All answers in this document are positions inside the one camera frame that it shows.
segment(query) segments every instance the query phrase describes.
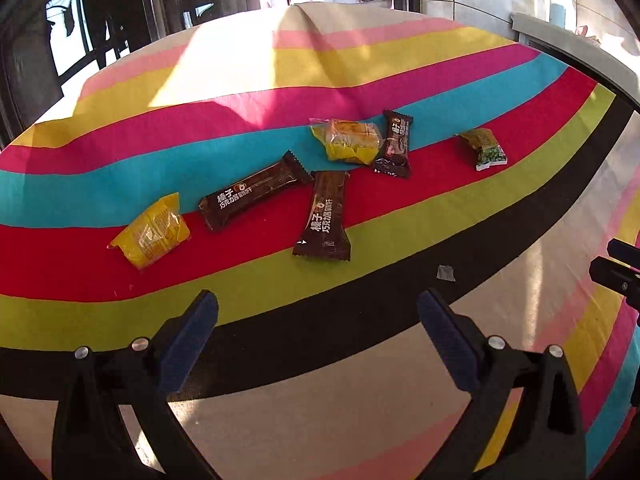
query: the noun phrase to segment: blue stripe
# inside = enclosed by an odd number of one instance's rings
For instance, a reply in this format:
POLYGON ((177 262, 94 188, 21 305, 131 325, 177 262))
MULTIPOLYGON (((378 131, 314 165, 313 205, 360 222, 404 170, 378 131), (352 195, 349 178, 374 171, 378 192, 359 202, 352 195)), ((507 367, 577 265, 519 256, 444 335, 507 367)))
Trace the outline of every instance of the blue stripe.
POLYGON ((640 328, 636 326, 616 382, 586 435, 588 475, 604 457, 631 407, 629 399, 636 383, 638 365, 640 365, 640 328))
MULTIPOLYGON (((400 108, 414 117, 411 149, 513 110, 551 85, 565 69, 564 63, 541 55, 400 108)), ((372 120, 383 127, 382 116, 372 120)), ((31 228, 120 226, 159 197, 176 191, 182 211, 193 211, 201 197, 272 164, 291 148, 310 171, 354 167, 327 161, 308 126, 297 126, 176 146, 83 174, 0 171, 0 223, 31 228)))

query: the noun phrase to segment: yellow snack package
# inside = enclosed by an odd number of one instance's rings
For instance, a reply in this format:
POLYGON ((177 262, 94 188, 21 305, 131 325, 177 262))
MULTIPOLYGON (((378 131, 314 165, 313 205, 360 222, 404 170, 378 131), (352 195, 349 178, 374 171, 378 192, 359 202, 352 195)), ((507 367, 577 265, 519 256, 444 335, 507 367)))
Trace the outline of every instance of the yellow snack package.
POLYGON ((384 140, 375 124, 338 119, 311 119, 311 132, 322 142, 329 160, 366 166, 373 163, 384 140))
POLYGON ((163 196, 125 227, 110 246, 119 247, 138 269, 148 267, 189 238, 189 228, 179 211, 178 193, 163 196))

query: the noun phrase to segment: small paper scrap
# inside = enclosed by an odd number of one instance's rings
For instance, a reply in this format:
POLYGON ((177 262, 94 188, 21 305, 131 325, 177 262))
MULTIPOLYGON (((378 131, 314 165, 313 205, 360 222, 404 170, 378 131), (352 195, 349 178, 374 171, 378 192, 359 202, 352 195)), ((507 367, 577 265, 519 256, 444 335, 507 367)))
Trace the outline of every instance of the small paper scrap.
POLYGON ((445 282, 455 282, 456 279, 453 277, 453 267, 448 265, 439 265, 436 278, 444 280, 445 282))

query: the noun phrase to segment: metal screw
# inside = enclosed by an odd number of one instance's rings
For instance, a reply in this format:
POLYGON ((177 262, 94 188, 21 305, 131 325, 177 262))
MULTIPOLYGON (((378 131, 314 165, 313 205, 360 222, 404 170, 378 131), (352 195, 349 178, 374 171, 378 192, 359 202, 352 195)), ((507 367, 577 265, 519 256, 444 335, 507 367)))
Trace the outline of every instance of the metal screw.
POLYGON ((562 351, 562 348, 560 348, 558 345, 551 345, 549 347, 549 353, 553 357, 557 357, 558 359, 561 358, 564 355, 564 352, 562 351))
POLYGON ((76 359, 84 359, 88 355, 89 355, 89 349, 86 346, 78 347, 74 352, 74 356, 76 359))
POLYGON ((131 348, 133 348, 135 352, 142 352, 143 350, 146 350, 148 346, 149 339, 147 339, 146 337, 139 337, 138 339, 135 339, 133 343, 131 343, 131 348))
POLYGON ((506 345, 507 343, 505 343, 504 339, 502 339, 499 335, 492 335, 489 338, 489 346, 494 350, 502 350, 506 345))

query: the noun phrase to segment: snack wrapper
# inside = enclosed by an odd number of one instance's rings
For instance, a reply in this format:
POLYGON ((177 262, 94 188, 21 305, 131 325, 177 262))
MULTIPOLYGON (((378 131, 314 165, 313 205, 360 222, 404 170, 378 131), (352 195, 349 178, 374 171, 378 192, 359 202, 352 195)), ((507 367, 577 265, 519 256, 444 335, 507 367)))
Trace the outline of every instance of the snack wrapper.
POLYGON ((119 247, 138 269, 148 267, 189 238, 189 228, 179 211, 178 193, 163 196, 125 227, 110 246, 119 247))
POLYGON ((368 166, 373 163, 383 138, 372 123, 311 119, 311 132, 322 142, 329 160, 368 166))
POLYGON ((258 201, 297 182, 308 184, 312 181, 296 156, 288 151, 278 162, 203 197, 198 207, 209 229, 218 231, 258 201))
POLYGON ((316 171, 309 218, 293 246, 295 256, 350 260, 351 244, 342 227, 346 171, 316 171))
POLYGON ((409 178, 409 129, 414 118, 394 110, 384 110, 386 139, 373 162, 373 171, 409 178))
POLYGON ((476 171, 486 170, 491 166, 501 166, 507 163, 507 156, 504 150, 500 144, 498 144, 498 141, 495 140, 494 133, 488 128, 476 128, 459 135, 465 139, 478 154, 476 171))

